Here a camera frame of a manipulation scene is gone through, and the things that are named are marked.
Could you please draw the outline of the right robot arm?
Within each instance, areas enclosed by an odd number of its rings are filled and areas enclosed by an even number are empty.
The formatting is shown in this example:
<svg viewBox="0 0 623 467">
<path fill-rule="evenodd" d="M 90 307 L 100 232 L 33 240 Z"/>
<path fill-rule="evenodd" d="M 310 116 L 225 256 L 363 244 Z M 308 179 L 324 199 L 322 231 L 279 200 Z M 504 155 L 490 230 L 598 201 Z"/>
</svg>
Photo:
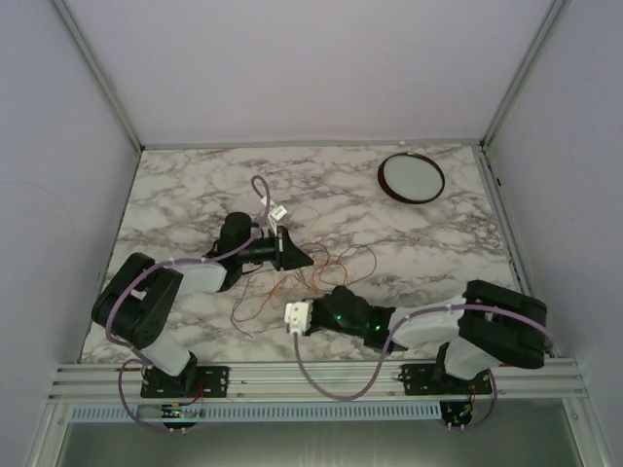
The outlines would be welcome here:
<svg viewBox="0 0 623 467">
<path fill-rule="evenodd" d="M 311 301 L 308 336 L 319 330 L 361 338 L 382 355 L 440 342 L 440 381 L 469 381 L 500 364 L 537 370 L 553 343 L 545 303 L 483 280 L 441 303 L 370 305 L 339 286 Z"/>
</svg>

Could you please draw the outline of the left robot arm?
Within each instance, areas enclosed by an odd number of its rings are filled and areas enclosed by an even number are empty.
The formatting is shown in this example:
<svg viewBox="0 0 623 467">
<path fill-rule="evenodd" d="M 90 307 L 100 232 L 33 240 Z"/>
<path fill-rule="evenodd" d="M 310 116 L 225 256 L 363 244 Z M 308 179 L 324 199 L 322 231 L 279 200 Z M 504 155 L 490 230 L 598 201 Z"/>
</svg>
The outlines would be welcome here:
<svg viewBox="0 0 623 467">
<path fill-rule="evenodd" d="M 193 272 L 208 294 L 230 290 L 246 265 L 269 263 L 277 271 L 310 267 L 313 259 L 296 246 L 283 226 L 265 231 L 242 212 L 226 216 L 220 236 L 200 263 L 158 268 L 151 257 L 130 255 L 92 308 L 92 321 L 108 328 L 150 362 L 143 397 L 189 397 L 203 375 L 197 357 L 165 327 L 175 299 Z"/>
</svg>

